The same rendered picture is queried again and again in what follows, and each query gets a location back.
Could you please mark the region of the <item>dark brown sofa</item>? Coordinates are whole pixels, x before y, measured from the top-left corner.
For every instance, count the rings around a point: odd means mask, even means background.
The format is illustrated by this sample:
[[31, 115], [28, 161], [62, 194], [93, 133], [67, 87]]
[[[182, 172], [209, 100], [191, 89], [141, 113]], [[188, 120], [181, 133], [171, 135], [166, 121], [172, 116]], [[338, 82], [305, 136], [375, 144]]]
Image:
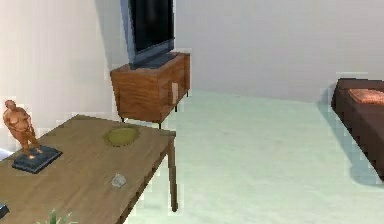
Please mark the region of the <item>dark brown sofa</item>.
[[384, 105], [357, 103], [349, 89], [384, 92], [384, 81], [340, 78], [331, 101], [332, 109], [384, 181]]

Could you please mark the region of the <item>small grey lump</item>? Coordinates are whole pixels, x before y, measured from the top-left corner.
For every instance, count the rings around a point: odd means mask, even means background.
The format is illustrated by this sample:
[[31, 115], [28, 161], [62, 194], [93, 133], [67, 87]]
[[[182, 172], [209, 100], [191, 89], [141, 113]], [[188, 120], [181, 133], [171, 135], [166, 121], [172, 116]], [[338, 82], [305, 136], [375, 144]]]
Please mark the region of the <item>small grey lump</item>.
[[126, 178], [122, 175], [117, 173], [111, 180], [111, 184], [114, 187], [122, 187], [126, 183]]

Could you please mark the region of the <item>bronze figure statue dark base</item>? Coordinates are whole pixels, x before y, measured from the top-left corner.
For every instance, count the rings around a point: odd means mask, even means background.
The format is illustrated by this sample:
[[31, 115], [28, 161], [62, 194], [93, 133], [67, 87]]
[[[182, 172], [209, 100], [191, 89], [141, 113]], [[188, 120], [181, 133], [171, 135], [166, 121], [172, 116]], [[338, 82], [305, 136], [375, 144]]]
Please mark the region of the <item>bronze figure statue dark base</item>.
[[13, 168], [37, 174], [62, 155], [61, 151], [39, 143], [31, 116], [23, 108], [13, 100], [6, 100], [5, 107], [3, 122], [22, 149], [22, 154], [14, 159]]

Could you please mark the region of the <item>orange brown cushion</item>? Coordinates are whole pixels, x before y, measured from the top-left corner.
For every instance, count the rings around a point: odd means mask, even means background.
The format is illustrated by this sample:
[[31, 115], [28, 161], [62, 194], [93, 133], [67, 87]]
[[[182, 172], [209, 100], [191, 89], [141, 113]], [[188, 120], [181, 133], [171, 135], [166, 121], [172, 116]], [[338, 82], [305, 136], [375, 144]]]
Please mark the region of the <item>orange brown cushion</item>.
[[371, 89], [349, 89], [348, 93], [357, 103], [384, 105], [384, 92]]

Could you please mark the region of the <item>brown wooden table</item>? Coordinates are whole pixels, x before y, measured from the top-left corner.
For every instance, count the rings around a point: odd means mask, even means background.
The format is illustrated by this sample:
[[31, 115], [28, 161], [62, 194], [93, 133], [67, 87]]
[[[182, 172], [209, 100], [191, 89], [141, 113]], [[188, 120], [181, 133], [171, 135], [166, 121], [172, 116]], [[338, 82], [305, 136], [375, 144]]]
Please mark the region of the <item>brown wooden table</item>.
[[[62, 155], [37, 174], [12, 167], [15, 155], [0, 161], [0, 203], [9, 213], [0, 224], [35, 224], [72, 213], [78, 224], [123, 224], [164, 159], [168, 160], [171, 208], [178, 209], [174, 131], [139, 126], [130, 145], [111, 147], [103, 136], [123, 124], [77, 115], [43, 135], [40, 142]], [[118, 188], [117, 174], [126, 178]]]

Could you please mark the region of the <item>olive green round plate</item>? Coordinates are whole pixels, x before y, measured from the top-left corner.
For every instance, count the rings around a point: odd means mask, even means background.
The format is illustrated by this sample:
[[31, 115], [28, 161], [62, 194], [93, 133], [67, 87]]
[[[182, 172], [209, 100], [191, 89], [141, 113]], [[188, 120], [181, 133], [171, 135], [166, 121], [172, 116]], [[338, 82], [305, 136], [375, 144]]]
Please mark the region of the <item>olive green round plate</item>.
[[119, 127], [108, 131], [103, 139], [112, 147], [122, 147], [132, 144], [139, 136], [139, 131], [133, 127]]

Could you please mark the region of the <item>green house plant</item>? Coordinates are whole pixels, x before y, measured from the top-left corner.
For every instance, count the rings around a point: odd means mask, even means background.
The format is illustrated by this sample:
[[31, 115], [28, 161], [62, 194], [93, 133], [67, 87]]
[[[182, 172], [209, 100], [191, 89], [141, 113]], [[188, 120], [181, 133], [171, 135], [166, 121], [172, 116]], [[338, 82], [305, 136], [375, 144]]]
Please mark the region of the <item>green house plant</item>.
[[49, 218], [43, 222], [37, 221], [35, 224], [78, 224], [77, 221], [71, 221], [72, 213], [59, 216], [55, 209], [49, 213]]

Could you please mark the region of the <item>brown wooden tv cabinet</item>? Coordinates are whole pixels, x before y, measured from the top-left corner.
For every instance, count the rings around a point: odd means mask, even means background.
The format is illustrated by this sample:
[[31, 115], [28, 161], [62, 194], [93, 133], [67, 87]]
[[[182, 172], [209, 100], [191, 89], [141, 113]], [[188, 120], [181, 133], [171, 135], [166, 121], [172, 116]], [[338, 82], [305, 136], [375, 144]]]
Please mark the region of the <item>brown wooden tv cabinet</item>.
[[190, 54], [156, 69], [131, 69], [128, 64], [110, 72], [117, 112], [122, 121], [134, 119], [161, 125], [190, 90]]

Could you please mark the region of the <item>grey flat screen television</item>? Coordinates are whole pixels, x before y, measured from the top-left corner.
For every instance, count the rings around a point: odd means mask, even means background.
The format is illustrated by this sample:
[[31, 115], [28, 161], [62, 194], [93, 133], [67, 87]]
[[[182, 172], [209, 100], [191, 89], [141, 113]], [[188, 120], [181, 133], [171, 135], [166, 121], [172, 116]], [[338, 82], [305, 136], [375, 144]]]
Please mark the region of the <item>grey flat screen television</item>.
[[130, 68], [157, 69], [174, 58], [173, 0], [120, 0]]

